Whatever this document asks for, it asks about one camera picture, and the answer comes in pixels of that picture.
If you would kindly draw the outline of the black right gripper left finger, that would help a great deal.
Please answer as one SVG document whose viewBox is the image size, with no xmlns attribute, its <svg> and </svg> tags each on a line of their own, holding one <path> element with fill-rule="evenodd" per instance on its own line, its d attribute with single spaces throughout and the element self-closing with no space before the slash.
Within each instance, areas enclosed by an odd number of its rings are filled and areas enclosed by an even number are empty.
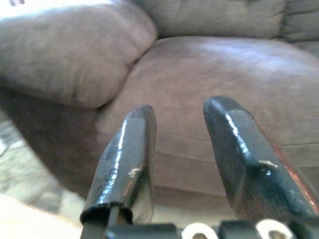
<svg viewBox="0 0 319 239">
<path fill-rule="evenodd" d="M 142 105 L 126 116 L 98 162 L 80 215 L 82 239 L 103 239 L 113 225 L 152 220 L 156 132 L 151 106 Z"/>
</svg>

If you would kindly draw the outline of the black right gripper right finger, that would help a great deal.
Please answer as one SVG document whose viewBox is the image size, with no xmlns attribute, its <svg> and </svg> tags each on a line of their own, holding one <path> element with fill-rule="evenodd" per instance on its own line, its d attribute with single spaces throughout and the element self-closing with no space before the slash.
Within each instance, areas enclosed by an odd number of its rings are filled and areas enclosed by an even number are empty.
<svg viewBox="0 0 319 239">
<path fill-rule="evenodd" d="M 229 97 L 204 102 L 203 114 L 229 205 L 257 222 L 316 218 L 319 197 L 254 117 Z"/>
</svg>

